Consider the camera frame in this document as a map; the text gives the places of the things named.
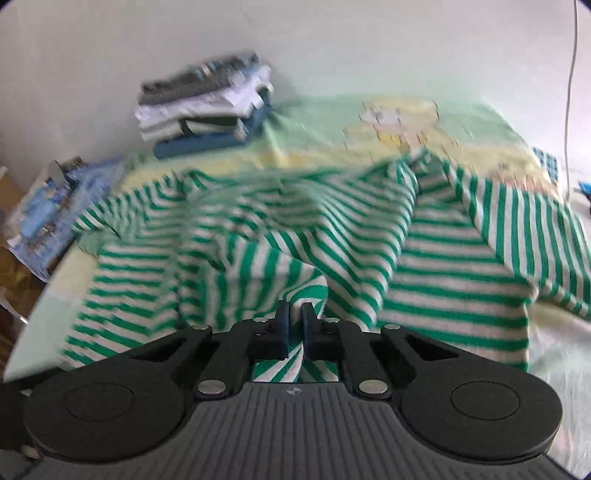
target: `metal screw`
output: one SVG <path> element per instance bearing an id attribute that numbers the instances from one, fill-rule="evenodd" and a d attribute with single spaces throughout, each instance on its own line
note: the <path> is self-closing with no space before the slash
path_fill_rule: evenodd
<path id="1" fill-rule="evenodd" d="M 363 380 L 359 389 L 367 395 L 380 395 L 388 390 L 388 384 L 376 379 Z"/>
<path id="2" fill-rule="evenodd" d="M 198 386 L 203 395 L 219 395 L 226 391 L 226 384 L 221 380 L 203 380 Z"/>

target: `folded clothes stack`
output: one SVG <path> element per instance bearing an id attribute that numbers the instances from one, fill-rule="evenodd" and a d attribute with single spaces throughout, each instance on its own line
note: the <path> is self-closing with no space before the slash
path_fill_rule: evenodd
<path id="1" fill-rule="evenodd" d="M 157 158 L 248 142 L 271 109 L 271 69 L 235 54 L 142 85 L 135 116 Z"/>

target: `blue object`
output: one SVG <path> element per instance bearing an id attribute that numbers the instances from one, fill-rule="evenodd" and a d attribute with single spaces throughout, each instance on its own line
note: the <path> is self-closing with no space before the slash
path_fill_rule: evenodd
<path id="1" fill-rule="evenodd" d="M 540 166 L 548 172 L 548 176 L 550 177 L 550 180 L 552 180 L 552 183 L 557 184 L 560 178 L 560 171 L 558 170 L 558 161 L 556 160 L 556 157 L 536 147 L 533 147 L 532 151 L 534 152 L 534 155 L 538 157 Z"/>
<path id="2" fill-rule="evenodd" d="M 218 148 L 235 147 L 245 145 L 252 138 L 255 131 L 261 126 L 263 120 L 271 112 L 270 104 L 265 103 L 262 107 L 254 109 L 250 118 L 243 121 L 245 138 L 239 140 L 234 132 L 214 132 L 203 135 L 186 135 L 166 142 L 160 142 L 154 147 L 154 157 L 163 158 L 176 157 L 206 150 Z"/>
<path id="3" fill-rule="evenodd" d="M 33 274 L 44 282 L 51 280 L 47 269 L 74 240 L 72 226 L 78 216 L 90 205 L 98 202 L 111 192 L 125 175 L 122 157 L 93 163 L 67 173 L 69 181 L 59 187 L 51 197 L 46 194 L 55 189 L 50 181 L 37 190 L 23 209 L 24 219 L 20 223 L 23 240 L 10 245 L 10 251 Z M 67 189 L 75 184 L 67 206 L 62 200 L 68 196 Z M 41 238 L 35 239 L 42 227 L 52 225 L 52 230 Z"/>
<path id="4" fill-rule="evenodd" d="M 581 187 L 581 192 L 586 195 L 586 196 L 590 196 L 591 195 L 591 183 L 585 183 L 583 181 L 579 182 L 579 186 Z"/>

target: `round black pad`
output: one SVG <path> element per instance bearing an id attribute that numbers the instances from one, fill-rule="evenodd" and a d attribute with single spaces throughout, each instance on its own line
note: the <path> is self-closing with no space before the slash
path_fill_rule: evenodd
<path id="1" fill-rule="evenodd" d="M 452 405 L 477 420 L 500 420 L 519 408 L 517 393 L 496 382 L 470 382 L 452 392 Z"/>
<path id="2" fill-rule="evenodd" d="M 400 410 L 427 443 L 495 462 L 547 451 L 562 417 L 558 396 L 542 380 L 493 362 L 458 359 L 421 371 Z"/>
<path id="3" fill-rule="evenodd" d="M 25 403 L 24 423 L 51 455 L 111 462 L 156 446 L 183 414 L 182 393 L 157 365 L 122 359 L 41 384 Z"/>

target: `textured gray surface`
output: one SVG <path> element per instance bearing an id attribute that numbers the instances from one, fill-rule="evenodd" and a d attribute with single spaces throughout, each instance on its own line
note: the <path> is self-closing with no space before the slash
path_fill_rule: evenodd
<path id="1" fill-rule="evenodd" d="M 184 429 L 145 455 L 110 465 L 46 459 L 26 480 L 295 480 L 296 478 L 569 479 L 545 456 L 501 466 L 450 459 L 426 448 L 382 402 L 344 385 L 247 384 L 203 403 Z"/>

